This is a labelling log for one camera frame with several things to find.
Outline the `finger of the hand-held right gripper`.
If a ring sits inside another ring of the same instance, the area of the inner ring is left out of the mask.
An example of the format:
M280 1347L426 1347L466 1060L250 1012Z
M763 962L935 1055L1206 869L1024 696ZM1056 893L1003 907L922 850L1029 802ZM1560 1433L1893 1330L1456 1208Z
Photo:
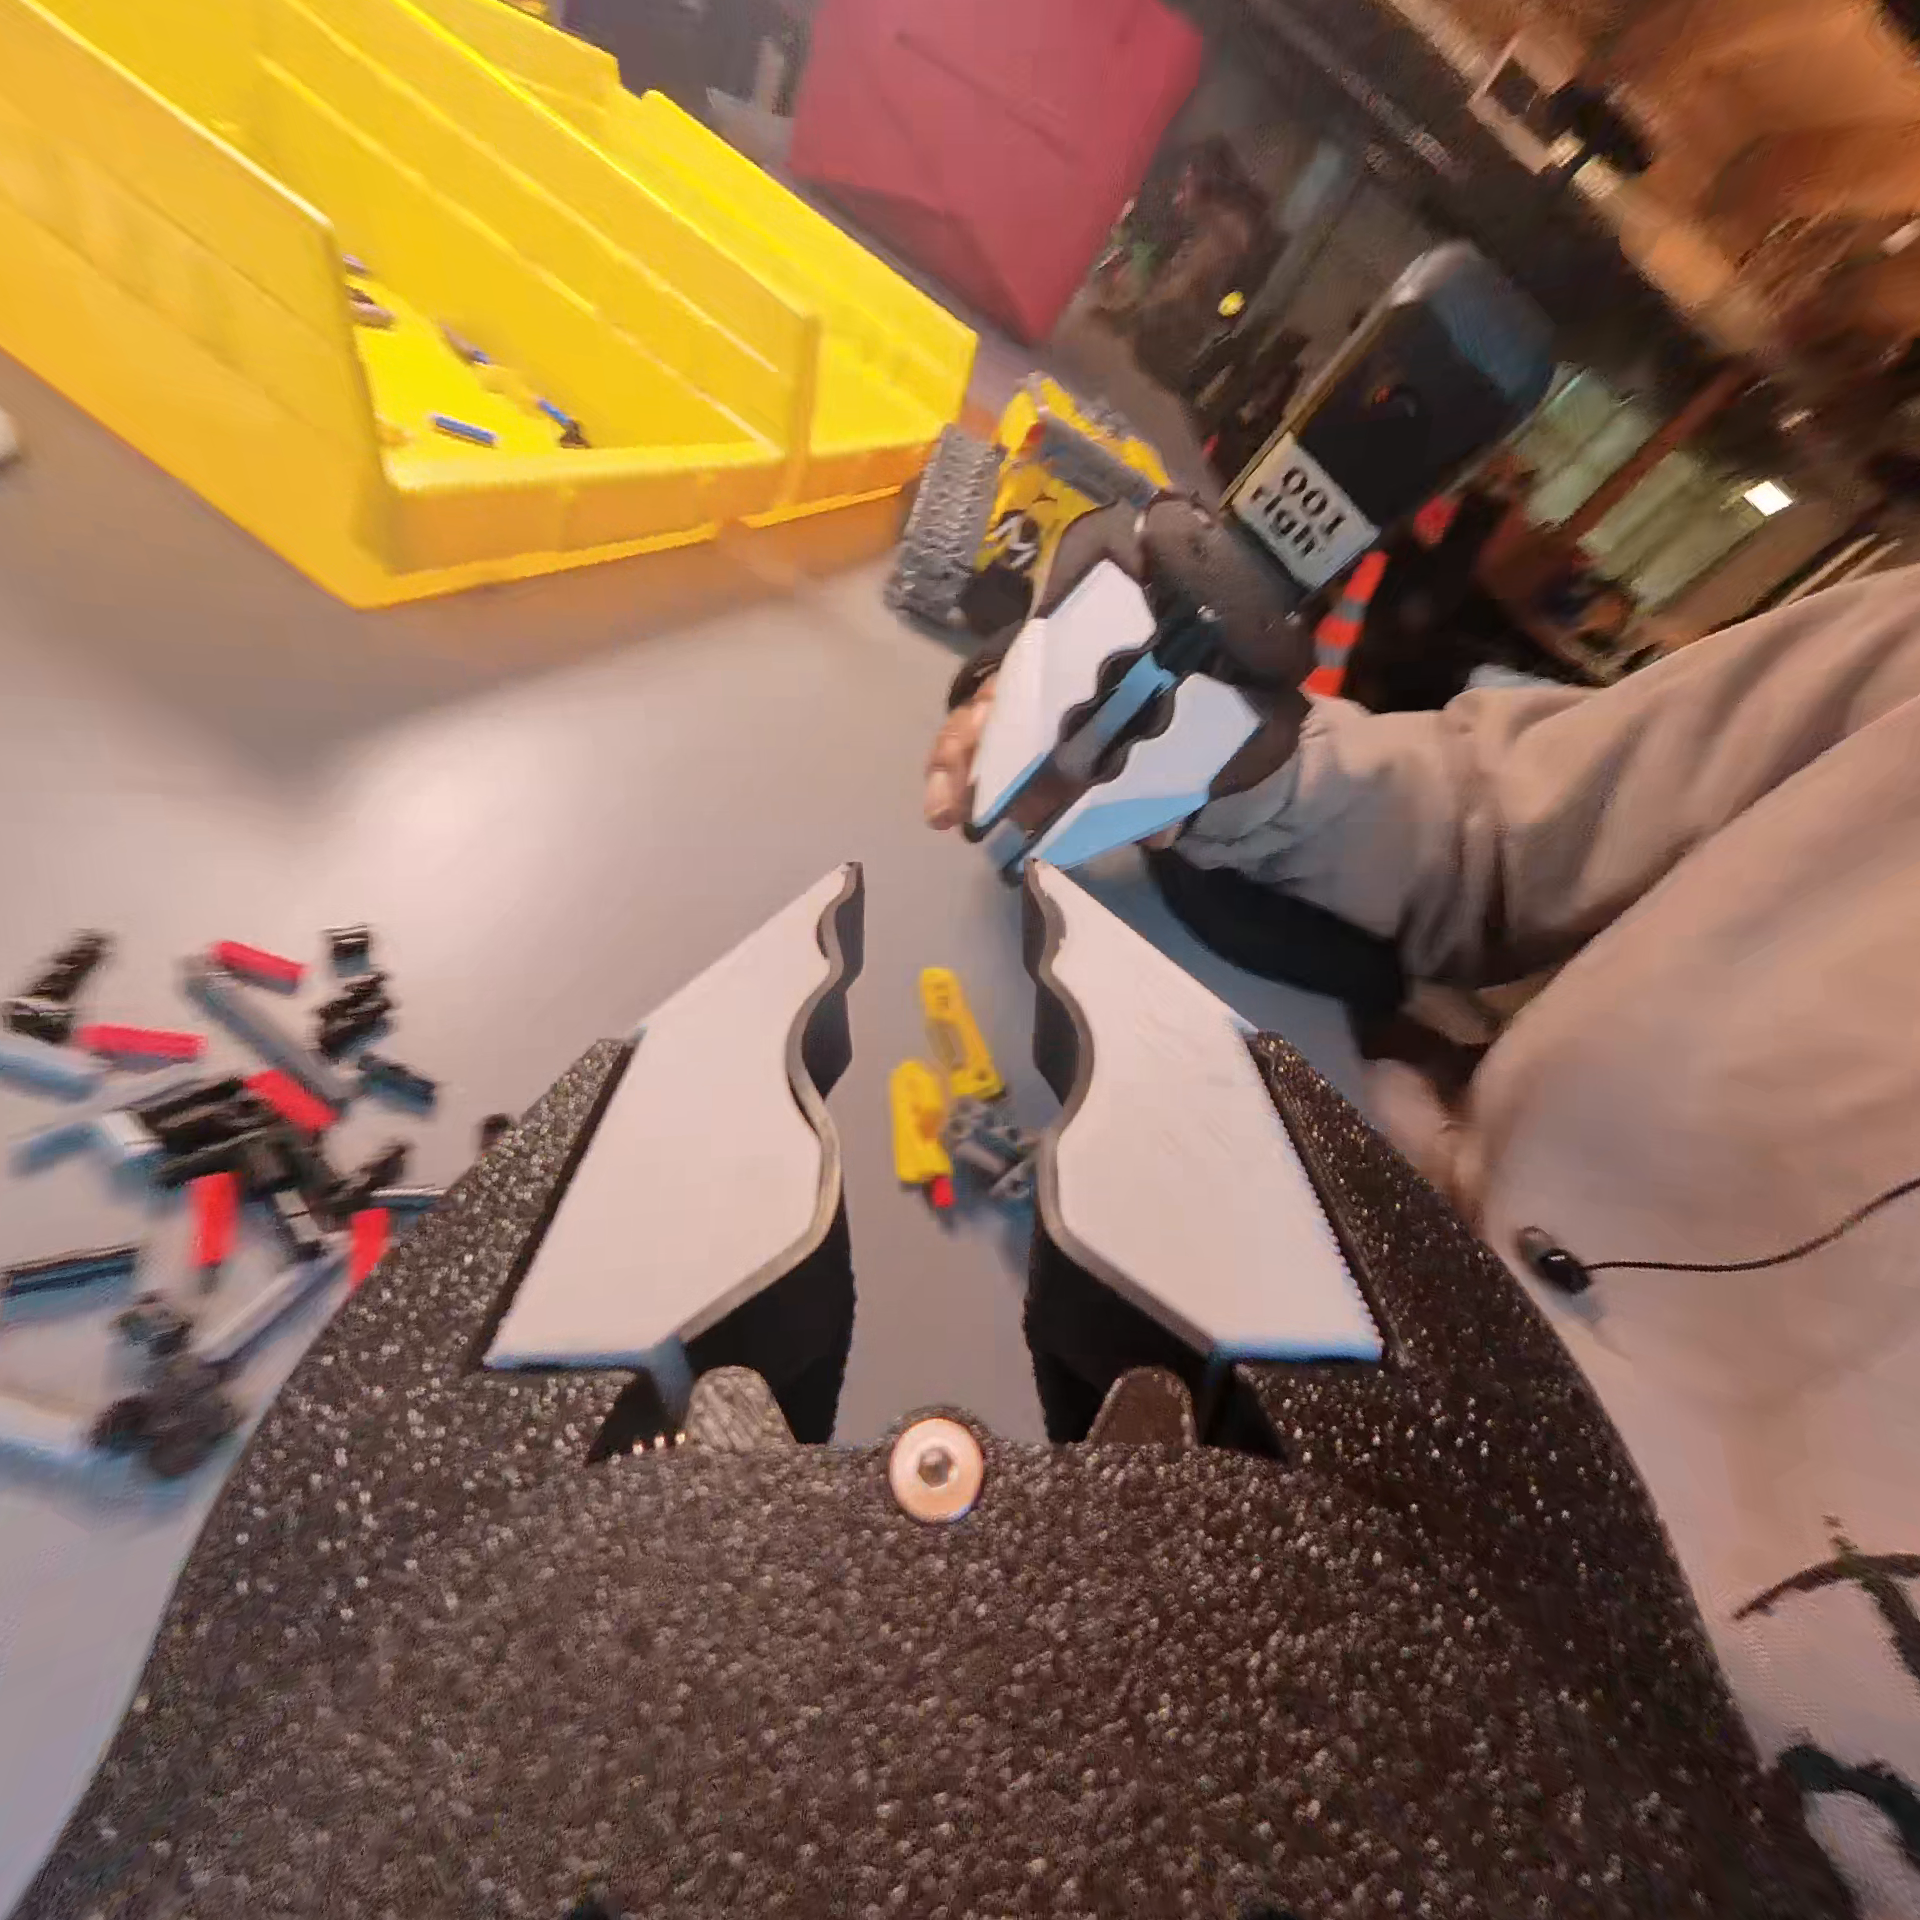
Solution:
M1164 730L1126 742L1113 770L1031 833L1007 861L1007 873L1021 877L1037 861L1073 869L1180 826L1258 732L1261 712L1235 688L1182 679L1169 698Z
M1155 615L1146 589L1096 564L1046 613L1031 618L997 671L994 701L972 754L968 833L989 833L1039 789L1059 812L1093 784L1098 746L1073 748L1103 688L1150 650Z

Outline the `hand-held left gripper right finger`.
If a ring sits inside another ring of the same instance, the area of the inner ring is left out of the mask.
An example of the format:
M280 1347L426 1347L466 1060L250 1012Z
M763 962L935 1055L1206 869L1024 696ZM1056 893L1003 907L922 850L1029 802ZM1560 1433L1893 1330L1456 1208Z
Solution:
M1381 1363L1255 1028L1063 871L1027 873L1027 973L1048 1241L1204 1362Z

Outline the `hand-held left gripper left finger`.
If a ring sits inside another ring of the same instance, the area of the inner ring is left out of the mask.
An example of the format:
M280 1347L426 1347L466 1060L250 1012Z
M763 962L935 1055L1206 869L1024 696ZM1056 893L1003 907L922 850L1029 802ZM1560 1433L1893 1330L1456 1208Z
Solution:
M636 1024L492 1372L636 1372L826 1245L864 929L864 873L829 871Z

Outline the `yellow tracked toy robot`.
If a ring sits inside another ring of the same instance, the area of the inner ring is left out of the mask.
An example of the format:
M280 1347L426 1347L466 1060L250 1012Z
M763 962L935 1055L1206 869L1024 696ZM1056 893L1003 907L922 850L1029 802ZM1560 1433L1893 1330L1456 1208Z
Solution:
M1072 523L1169 489L1160 451L1113 407L1033 371L989 440L944 429L883 601L924 628L997 637L1031 615Z

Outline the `yellow brick arm piece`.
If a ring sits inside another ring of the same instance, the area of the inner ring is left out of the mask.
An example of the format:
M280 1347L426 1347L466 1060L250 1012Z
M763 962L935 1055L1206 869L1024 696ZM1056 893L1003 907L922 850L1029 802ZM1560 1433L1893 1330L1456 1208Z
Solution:
M944 1077L922 1060L903 1060L891 1069L887 1093L899 1187L919 1192L931 1212L951 1212L957 1187Z

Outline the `person's right forearm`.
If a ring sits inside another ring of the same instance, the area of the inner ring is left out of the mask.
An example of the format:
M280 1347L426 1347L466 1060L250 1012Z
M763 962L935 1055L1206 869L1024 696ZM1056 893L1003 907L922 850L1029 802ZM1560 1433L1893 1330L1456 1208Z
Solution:
M1315 701L1280 769L1174 850L1377 935L1420 979L1543 973L1674 880L1776 930L1917 899L1917 567L1828 589L1602 690L1430 712Z

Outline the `grey desk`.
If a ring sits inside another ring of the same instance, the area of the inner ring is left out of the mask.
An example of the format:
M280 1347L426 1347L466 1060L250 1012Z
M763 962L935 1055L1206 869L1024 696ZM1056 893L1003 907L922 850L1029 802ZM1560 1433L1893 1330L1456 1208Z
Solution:
M10 1916L1231 1916L1360 1909L1301 1747L1315 1638L1375 1661L1392 1524L1190 1436L1025 1444L1039 1218L937 1227L884 1072L959 973L1021 1118L1027 891L922 827L955 657L864 555L891 511L350 613L49 388L5 484L5 987L188 1015L190 954L367 923L439 1082L444 1195L233 1380L193 1475L5 1456ZM641 1369L490 1369L636 1024L862 871L826 1245ZM1283 1120L1381 1140L1326 1003L1169 948Z

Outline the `person's right hand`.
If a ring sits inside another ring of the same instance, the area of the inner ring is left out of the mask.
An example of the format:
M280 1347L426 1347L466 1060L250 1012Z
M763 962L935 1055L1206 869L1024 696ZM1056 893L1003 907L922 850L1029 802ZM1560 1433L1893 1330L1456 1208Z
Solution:
M924 824L957 832L972 820L976 758L997 705L999 668L968 663L947 696L947 714L924 762Z

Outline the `orange traffic cone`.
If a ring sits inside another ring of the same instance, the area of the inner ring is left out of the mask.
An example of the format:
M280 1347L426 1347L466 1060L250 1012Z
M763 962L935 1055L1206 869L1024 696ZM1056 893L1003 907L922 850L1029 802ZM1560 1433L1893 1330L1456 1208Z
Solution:
M1315 659L1305 691L1317 699L1342 696L1354 653L1363 637L1375 596L1386 574L1389 553L1381 546L1363 555L1344 575L1333 607L1315 628Z

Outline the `yellow angled brick piece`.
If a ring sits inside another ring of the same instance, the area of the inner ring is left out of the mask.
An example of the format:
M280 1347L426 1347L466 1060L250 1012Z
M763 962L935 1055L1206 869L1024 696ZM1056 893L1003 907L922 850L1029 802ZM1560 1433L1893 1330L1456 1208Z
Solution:
M919 977L924 1038L951 1103L991 1104L1004 1099L1007 1082L972 1015L972 1003L945 966L927 966Z

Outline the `yellow plastic bin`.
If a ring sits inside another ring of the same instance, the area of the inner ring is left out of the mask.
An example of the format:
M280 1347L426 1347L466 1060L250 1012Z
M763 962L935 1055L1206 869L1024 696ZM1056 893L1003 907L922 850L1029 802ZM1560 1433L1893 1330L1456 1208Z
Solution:
M738 353L486 132L419 5L5 5L5 348L359 610L712 537L784 459ZM342 258L593 446L389 451Z
M774 503L801 522L916 481L972 381L976 334L669 95L624 89L614 55L509 5L419 5L532 116L486 132L738 353L780 448Z

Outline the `scattered small building pieces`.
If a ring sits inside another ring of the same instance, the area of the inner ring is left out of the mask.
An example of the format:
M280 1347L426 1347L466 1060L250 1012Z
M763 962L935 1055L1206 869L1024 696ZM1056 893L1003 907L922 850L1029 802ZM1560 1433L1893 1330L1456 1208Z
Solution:
M190 954L192 1008L247 1055L224 1068L208 1038L84 1015L113 937L80 929L5 998L5 1082L62 1104L6 1155L13 1173L94 1155L188 1228L188 1292L144 1283L136 1238L5 1262L5 1320L120 1295L112 1322L126 1383L100 1409L5 1388L5 1456L55 1471L130 1461L193 1475L241 1424L232 1385L293 1318L336 1285L365 1283L442 1187L407 1178L414 1148L379 1144L342 1166L332 1138L362 1099L404 1118L439 1108L439 1082L393 1056L397 992L367 923L326 927L330 990L295 1004L310 965L219 939Z

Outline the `red felt bag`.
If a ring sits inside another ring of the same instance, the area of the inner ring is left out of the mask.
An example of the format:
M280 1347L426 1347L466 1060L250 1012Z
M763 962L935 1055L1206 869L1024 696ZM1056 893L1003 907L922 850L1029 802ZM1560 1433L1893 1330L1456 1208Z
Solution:
M1024 345L1046 340L1204 64L1157 3L829 3L790 170Z

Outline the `person's beige sweatshirt torso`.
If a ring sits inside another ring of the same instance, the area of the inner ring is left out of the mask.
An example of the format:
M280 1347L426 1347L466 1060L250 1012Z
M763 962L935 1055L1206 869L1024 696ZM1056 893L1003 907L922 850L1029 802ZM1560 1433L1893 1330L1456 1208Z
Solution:
M1755 1745L1862 1916L1917 1916L1917 873L1656 902L1472 1093L1472 1197L1654 1494Z

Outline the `small pieces inside bin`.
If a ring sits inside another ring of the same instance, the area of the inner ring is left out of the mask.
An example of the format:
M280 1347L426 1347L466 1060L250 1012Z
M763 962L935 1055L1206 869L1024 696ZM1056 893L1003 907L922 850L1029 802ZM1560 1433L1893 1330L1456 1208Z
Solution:
M389 451L449 459L593 446L580 419L541 383L404 298L365 261L344 255L342 272L354 345Z

